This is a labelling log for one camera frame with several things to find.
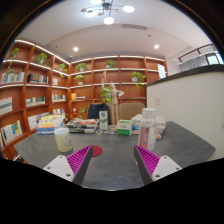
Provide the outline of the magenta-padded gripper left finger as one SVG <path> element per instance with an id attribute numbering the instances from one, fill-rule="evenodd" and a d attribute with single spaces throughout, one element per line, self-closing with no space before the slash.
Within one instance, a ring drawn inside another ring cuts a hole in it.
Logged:
<path id="1" fill-rule="evenodd" d="M 92 155 L 93 149 L 89 145 L 68 156 L 57 156 L 44 167 L 44 170 L 77 185 L 81 185 Z"/>

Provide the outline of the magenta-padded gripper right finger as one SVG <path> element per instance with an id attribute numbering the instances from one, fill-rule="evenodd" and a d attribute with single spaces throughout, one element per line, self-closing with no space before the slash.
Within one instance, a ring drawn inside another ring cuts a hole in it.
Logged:
<path id="1" fill-rule="evenodd" d="M 169 156 L 157 156 L 140 146 L 134 146 L 134 157 L 145 185 L 181 170 Z"/>

